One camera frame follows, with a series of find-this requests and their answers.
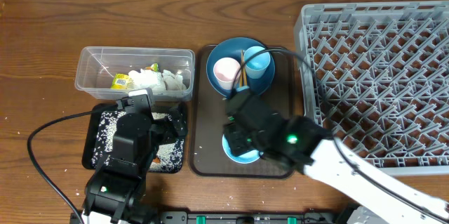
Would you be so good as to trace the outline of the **light blue bowl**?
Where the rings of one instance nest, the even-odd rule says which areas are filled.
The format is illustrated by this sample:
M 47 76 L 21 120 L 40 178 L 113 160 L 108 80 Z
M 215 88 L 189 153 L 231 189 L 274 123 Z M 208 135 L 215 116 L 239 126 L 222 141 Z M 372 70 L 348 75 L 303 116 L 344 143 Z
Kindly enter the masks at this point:
M 234 156 L 231 153 L 231 148 L 229 146 L 229 143 L 225 136 L 222 136 L 222 148 L 224 150 L 224 153 L 233 161 L 238 164 L 251 164 L 253 162 L 256 162 L 260 158 L 261 152 L 257 150 L 251 150 L 250 152 L 247 152 L 245 154 Z

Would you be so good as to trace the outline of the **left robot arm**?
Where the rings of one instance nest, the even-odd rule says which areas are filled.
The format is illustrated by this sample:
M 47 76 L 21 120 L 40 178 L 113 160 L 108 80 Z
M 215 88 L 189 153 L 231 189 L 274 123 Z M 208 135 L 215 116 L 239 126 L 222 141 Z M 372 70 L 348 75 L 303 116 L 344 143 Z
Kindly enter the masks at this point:
M 157 209 L 144 205 L 147 174 L 159 148 L 187 135 L 187 108 L 154 106 L 147 91 L 135 91 L 103 108 L 93 158 L 95 173 L 86 184 L 83 223 L 158 223 Z

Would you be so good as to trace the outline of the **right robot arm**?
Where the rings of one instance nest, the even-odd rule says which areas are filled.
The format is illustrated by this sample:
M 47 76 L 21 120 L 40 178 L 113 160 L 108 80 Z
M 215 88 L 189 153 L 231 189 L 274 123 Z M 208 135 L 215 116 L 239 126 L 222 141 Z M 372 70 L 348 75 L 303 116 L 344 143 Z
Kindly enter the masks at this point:
M 448 222 L 447 201 L 369 164 L 310 118 L 284 118 L 249 88 L 230 93 L 225 113 L 232 154 L 257 150 L 261 159 L 339 190 L 387 223 Z

